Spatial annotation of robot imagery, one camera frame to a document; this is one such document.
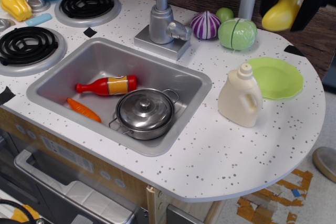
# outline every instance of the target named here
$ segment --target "green plate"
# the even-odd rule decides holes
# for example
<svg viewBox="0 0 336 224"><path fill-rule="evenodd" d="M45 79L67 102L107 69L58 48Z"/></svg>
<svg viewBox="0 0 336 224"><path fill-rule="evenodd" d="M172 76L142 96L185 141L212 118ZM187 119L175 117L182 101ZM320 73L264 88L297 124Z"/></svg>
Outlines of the green plate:
<svg viewBox="0 0 336 224"><path fill-rule="evenodd" d="M293 65L279 59L262 57L248 61L261 89L262 97L282 99L303 88L303 76Z"/></svg>

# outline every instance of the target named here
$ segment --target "orange carrot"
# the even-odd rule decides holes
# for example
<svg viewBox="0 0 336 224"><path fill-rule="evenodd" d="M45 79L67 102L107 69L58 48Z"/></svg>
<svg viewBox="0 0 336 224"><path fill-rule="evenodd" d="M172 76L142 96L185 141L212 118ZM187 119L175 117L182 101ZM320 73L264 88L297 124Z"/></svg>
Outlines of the orange carrot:
<svg viewBox="0 0 336 224"><path fill-rule="evenodd" d="M83 105L80 102L77 102L77 101L75 101L71 98L68 98L67 101L68 101L70 107L74 111L101 123L100 117L97 114L95 114L92 110L90 110L88 107L86 107L85 105Z"/></svg>

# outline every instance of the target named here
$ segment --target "oven door handle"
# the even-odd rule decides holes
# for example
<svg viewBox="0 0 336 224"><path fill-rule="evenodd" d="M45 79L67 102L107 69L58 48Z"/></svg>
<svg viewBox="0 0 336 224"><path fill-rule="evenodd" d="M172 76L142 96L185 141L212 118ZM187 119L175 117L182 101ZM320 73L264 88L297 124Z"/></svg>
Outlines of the oven door handle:
<svg viewBox="0 0 336 224"><path fill-rule="evenodd" d="M70 204L94 216L103 223L133 223L135 215L122 205L109 199L80 181L63 185L44 172L33 167L31 152L23 150L14 160L15 166L26 176L43 185Z"/></svg>

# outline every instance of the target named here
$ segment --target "black coil burner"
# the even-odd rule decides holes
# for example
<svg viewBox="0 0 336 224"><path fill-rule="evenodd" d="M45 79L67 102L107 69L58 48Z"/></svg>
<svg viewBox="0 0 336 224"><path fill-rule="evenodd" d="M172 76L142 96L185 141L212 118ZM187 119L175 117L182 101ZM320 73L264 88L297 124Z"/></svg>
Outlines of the black coil burner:
<svg viewBox="0 0 336 224"><path fill-rule="evenodd" d="M0 63L28 65L48 58L58 48L55 35L41 27L23 27L0 39Z"/></svg>
<svg viewBox="0 0 336 224"><path fill-rule="evenodd" d="M62 0L60 7L69 18L88 19L108 13L113 0Z"/></svg>

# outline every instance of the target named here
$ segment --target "faucet handle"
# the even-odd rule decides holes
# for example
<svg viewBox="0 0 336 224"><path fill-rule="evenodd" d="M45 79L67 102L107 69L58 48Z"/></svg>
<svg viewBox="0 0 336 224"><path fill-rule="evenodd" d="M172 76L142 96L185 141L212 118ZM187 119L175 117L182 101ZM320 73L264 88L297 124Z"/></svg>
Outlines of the faucet handle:
<svg viewBox="0 0 336 224"><path fill-rule="evenodd" d="M190 26L184 26L175 20L170 22L167 28L170 37L181 40L190 40L192 32Z"/></svg>

